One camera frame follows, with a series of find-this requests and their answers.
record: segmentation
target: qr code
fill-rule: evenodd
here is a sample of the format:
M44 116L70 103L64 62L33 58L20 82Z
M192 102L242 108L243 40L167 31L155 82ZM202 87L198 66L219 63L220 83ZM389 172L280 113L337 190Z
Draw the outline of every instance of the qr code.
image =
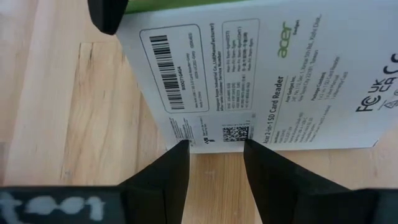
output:
M223 141L244 141L249 136L249 126L223 128Z

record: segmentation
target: black object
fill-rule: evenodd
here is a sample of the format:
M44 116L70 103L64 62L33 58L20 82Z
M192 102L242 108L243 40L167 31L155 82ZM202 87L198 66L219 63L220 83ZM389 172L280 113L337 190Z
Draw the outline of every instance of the black object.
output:
M398 190L348 190L252 140L244 162L264 224L398 223Z
M88 0L91 21L99 31L115 34L128 2L129 0Z
M189 165L181 141L118 186L4 187L0 223L181 223Z

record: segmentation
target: product label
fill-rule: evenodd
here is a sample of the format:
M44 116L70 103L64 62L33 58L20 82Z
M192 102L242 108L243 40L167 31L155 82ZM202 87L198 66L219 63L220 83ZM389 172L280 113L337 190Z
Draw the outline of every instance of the product label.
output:
M397 9L232 2L124 16L118 37L168 147L371 147L398 108Z

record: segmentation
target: green object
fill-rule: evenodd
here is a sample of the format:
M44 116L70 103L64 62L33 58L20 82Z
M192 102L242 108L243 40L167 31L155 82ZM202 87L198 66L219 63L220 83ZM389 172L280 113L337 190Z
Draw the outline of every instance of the green object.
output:
M156 11L161 9L173 9L178 7L199 6L224 2L236 2L241 0L133 0L127 4L125 14L136 12Z

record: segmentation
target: wooden table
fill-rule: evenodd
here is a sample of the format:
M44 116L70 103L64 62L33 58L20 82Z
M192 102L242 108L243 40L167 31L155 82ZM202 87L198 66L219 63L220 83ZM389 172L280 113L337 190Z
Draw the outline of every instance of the wooden table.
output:
M121 46L86 1L0 3L0 180L114 185L165 152ZM280 152L350 188L398 187L398 125L374 149ZM243 156L192 155L183 223L260 223Z

